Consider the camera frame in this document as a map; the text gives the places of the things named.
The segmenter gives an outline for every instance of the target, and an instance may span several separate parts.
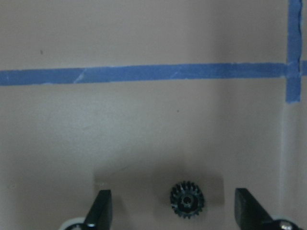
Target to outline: gear hub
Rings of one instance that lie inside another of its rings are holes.
[[[205,205],[200,188],[190,181],[176,184],[172,188],[170,200],[174,212],[180,217],[189,219],[199,215]]]

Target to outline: screw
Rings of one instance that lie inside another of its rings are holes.
[[[292,230],[293,229],[293,225],[288,221],[281,221],[279,223],[279,226],[282,230]]]

